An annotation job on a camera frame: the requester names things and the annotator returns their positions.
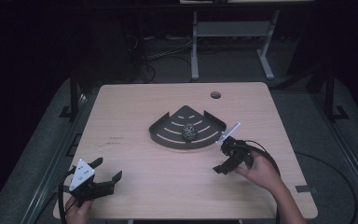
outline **black cable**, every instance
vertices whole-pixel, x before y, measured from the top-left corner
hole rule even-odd
[[[274,167],[275,171],[278,173],[279,176],[281,176],[281,172],[279,170],[279,167],[278,167],[278,164],[277,162],[271,157],[271,155],[269,155],[269,153],[267,152],[267,150],[261,146],[261,144],[257,143],[256,141],[253,141],[253,140],[244,140],[243,141],[245,144],[247,142],[251,142],[251,143],[254,143],[254,144],[257,144],[258,146],[260,146],[262,149],[260,148],[257,148],[257,147],[252,147],[252,146],[243,146],[241,144],[236,144],[235,147],[244,147],[245,149],[247,150],[252,150],[252,151],[255,151],[255,152],[258,152],[260,153],[261,155],[263,155],[265,158],[267,158],[269,160],[269,162],[272,164],[272,166]],[[276,216],[275,216],[275,224],[280,224],[281,223],[281,215],[280,215],[280,212],[279,212],[279,208],[277,206],[277,210],[276,210]]]
[[[174,43],[178,43],[178,44],[182,44],[182,43],[185,43],[187,42],[188,40],[190,39],[190,37],[182,37],[182,38],[179,38],[179,39],[173,39],[173,38],[168,38],[168,37],[165,37],[164,40],[166,42],[174,42]]]
[[[156,77],[156,70],[150,64],[146,64],[145,66],[147,68],[146,69],[147,71],[152,72],[152,77],[147,78],[147,74],[142,71],[141,65],[140,65],[139,70],[138,70],[138,77],[143,81],[144,84],[147,84],[147,83],[152,82],[153,79]]]
[[[305,154],[305,153],[302,153],[302,152],[299,152],[299,151],[295,151],[296,154],[298,155],[301,155],[301,156],[305,156],[305,157],[309,157],[311,159],[314,159],[318,162],[321,162],[323,163],[324,165],[330,167],[331,169],[333,169],[334,171],[336,171],[344,180],[345,182],[347,183],[348,187],[350,188],[351,190],[351,194],[352,194],[352,197],[353,197],[353,215],[352,215],[352,218],[351,218],[351,221],[349,222],[350,224],[354,223],[354,221],[356,220],[357,218],[357,210],[358,210],[358,202],[357,202],[357,196],[356,196],[356,193],[354,191],[354,188],[353,186],[351,185],[351,182],[350,180],[344,175],[342,174],[336,167],[334,167],[333,165],[331,165],[330,163],[328,163],[327,161],[323,161],[319,158],[316,158],[314,156],[311,156],[309,154]]]
[[[182,61],[184,61],[188,66],[191,67],[191,63],[190,63],[188,60],[186,60],[186,59],[184,59],[184,58],[181,58],[181,57],[179,57],[179,56],[162,56],[162,57],[160,57],[160,58],[151,60],[151,62],[156,61],[156,60],[161,60],[161,59],[170,59],[170,58],[182,60]]]
[[[65,182],[66,177],[75,173],[75,169],[76,167],[74,166],[70,171],[68,171],[58,186],[58,208],[60,211],[60,219],[62,224],[66,224],[65,209],[63,205],[63,184]]]
[[[75,200],[75,201],[65,210],[65,214],[68,213],[69,209],[71,209],[71,207],[74,206],[75,203],[77,203],[77,200]]]
[[[165,51],[165,52],[162,52],[162,53],[157,53],[155,55],[147,56],[147,57],[144,57],[144,58],[148,59],[148,60],[155,60],[155,59],[158,59],[158,58],[163,58],[163,57],[168,56],[168,55],[173,55],[175,53],[181,53],[184,50],[191,49],[191,47],[192,47],[191,43],[192,43],[192,41],[190,40],[186,44],[184,44],[184,45],[182,45],[180,47],[176,47],[175,49],[170,49],[168,51]]]

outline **person's wrist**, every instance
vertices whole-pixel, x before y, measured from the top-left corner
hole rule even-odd
[[[286,193],[289,189],[286,187],[286,185],[283,183],[283,181],[279,180],[276,184],[272,186],[271,189],[268,189],[269,193],[272,194],[272,196],[279,196],[284,193]]]

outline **human arm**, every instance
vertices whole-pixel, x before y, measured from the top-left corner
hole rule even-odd
[[[254,158],[253,166],[250,169],[238,167],[235,172],[271,193],[278,205],[282,223],[307,223],[298,209],[290,190],[283,183],[269,160],[257,152],[252,151],[251,153]]]
[[[71,198],[65,204],[66,222],[67,224],[87,224],[93,201],[85,201],[80,207],[77,206],[76,198]]]

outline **wire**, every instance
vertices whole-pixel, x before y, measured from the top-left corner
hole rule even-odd
[[[138,44],[139,44],[138,38],[135,35],[126,35],[126,37],[130,37],[135,41],[135,43],[133,44],[133,47],[131,47],[130,49],[127,49],[127,50],[128,51],[136,50],[136,48],[138,47]]]
[[[174,53],[178,53],[178,52],[180,52],[182,50],[189,49],[191,47],[192,43],[193,43],[193,41],[190,39],[187,43],[185,43],[184,45],[182,45],[180,47],[177,47],[175,49],[170,49],[170,50],[167,50],[167,51],[159,53],[159,54],[147,56],[146,59],[154,60],[154,59],[157,59],[157,58],[160,58],[160,57],[164,57],[164,56],[168,56],[168,55],[171,55],[171,54],[174,54]]]
[[[179,59],[179,60],[182,60],[184,61],[188,66],[191,67],[191,64],[188,60],[184,59],[184,58],[181,58],[181,57],[178,57],[178,56],[164,56],[164,57],[161,57],[161,58],[158,58],[158,59],[154,59],[152,60],[153,61],[156,61],[156,60],[160,60],[160,59],[170,59],[170,58],[174,58],[174,59]]]
[[[255,141],[253,141],[253,140],[245,140],[244,142],[245,142],[245,143],[247,143],[247,142],[255,143],[256,145],[260,146],[261,148],[263,148],[264,151],[267,152],[267,150],[266,150],[263,146],[261,146],[259,143],[255,142]]]
[[[151,65],[145,65],[146,67],[146,73],[149,73],[150,70],[152,72],[152,77],[151,78],[147,78],[147,74],[145,72],[142,71],[142,68],[140,67],[138,69],[138,77],[143,81],[144,84],[150,83],[154,80],[154,78],[156,77],[156,69],[154,69],[154,67],[152,67]]]
[[[58,186],[58,208],[60,210],[60,219],[62,224],[66,224],[66,218],[65,218],[65,210],[63,207],[63,184],[65,182],[65,179],[69,176],[75,173],[76,167],[74,166],[70,171],[68,171],[65,176],[63,177],[61,183]]]
[[[184,37],[174,37],[174,36],[167,36],[164,38],[164,40],[168,41],[172,41],[174,43],[184,43],[186,41],[188,41],[189,39],[191,39],[191,37],[188,36],[184,36]]]
[[[77,203],[77,199],[75,199],[75,201],[65,210],[65,214],[68,213],[69,209],[71,209],[71,207],[74,206],[75,203]]]
[[[353,186],[351,185],[351,182],[350,180],[344,175],[342,174],[336,167],[334,167],[333,165],[331,165],[330,163],[328,163],[327,161],[323,161],[319,158],[316,158],[314,156],[311,156],[309,154],[306,154],[306,153],[302,153],[302,152],[299,152],[299,151],[295,151],[296,154],[298,155],[301,155],[301,156],[305,156],[305,157],[309,157],[311,159],[314,159],[328,167],[330,167],[331,169],[333,169],[334,171],[336,171],[344,180],[345,182],[347,183],[348,187],[350,188],[351,190],[351,194],[352,194],[352,197],[353,197],[353,215],[352,215],[352,218],[351,218],[351,221],[349,222],[350,224],[354,223],[354,221],[356,220],[357,218],[357,210],[358,210],[358,202],[357,202],[357,196],[356,196],[356,193],[354,191],[354,188]]]

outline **table top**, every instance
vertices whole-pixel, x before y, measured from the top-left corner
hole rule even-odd
[[[219,99],[211,97],[218,91]],[[115,194],[95,200],[91,217],[113,219],[274,218],[276,203],[264,189],[233,172],[218,175],[213,167],[227,157],[216,144],[182,150],[161,146],[149,127],[183,105],[201,115],[206,110],[226,123],[241,126],[231,136],[261,144],[277,162],[282,180],[305,218],[317,216],[307,185],[280,116],[264,83],[188,83],[107,85],[101,87],[83,132],[73,165],[103,157],[97,183],[119,171]],[[64,194],[64,201],[69,194]],[[54,216],[59,217],[58,206]]]

